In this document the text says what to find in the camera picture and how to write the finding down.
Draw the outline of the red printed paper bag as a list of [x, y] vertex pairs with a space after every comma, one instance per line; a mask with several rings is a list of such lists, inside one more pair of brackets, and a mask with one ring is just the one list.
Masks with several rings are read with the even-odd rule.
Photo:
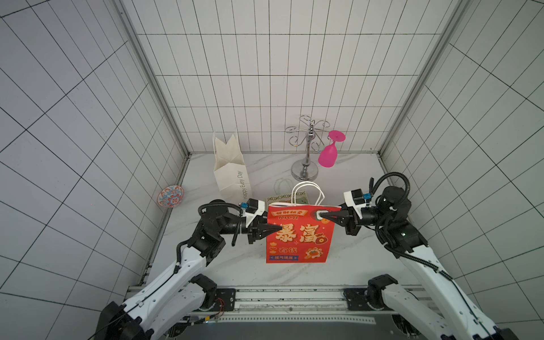
[[[297, 202], [297, 194], [304, 187], [315, 188], [318, 197], [313, 204]], [[323, 205], [325, 195], [320, 186], [312, 181], [295, 185], [287, 203], [271, 203], [268, 223], [279, 231], [266, 238], [266, 262], [268, 264], [324, 263], [330, 253], [335, 223], [324, 214], [341, 210], [339, 206]]]

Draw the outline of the green Fresh paper bag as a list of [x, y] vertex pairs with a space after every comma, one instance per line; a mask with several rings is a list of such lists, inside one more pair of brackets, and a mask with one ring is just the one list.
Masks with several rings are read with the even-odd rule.
[[[273, 195], [266, 199], [266, 204], [270, 203], [290, 203], [291, 191], [296, 183], [290, 178], [280, 178], [274, 182]], [[299, 191], [296, 194], [297, 204], [309, 204], [308, 196], [305, 191]]]

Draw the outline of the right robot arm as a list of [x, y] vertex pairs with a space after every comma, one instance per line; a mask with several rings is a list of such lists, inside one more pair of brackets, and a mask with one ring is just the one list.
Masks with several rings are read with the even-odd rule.
[[369, 280], [368, 306], [395, 311], [427, 339], [515, 339], [512, 330], [497, 326], [470, 300], [408, 221], [410, 189], [404, 174], [390, 172], [371, 179], [366, 194], [360, 189], [347, 191], [339, 211], [319, 213], [345, 228], [347, 235], [373, 228], [383, 248], [409, 269], [439, 310], [423, 304], [389, 274]]

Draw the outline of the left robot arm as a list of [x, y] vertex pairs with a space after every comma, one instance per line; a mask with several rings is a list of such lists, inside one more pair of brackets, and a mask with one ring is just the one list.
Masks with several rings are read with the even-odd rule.
[[221, 301], [203, 272], [225, 247], [224, 235], [246, 235], [253, 244], [282, 229], [268, 223], [265, 203], [252, 198], [239, 205], [217, 199], [201, 205], [198, 215], [193, 234], [178, 243], [175, 261], [122, 304], [109, 303], [92, 339], [160, 339], [193, 311], [211, 310]]

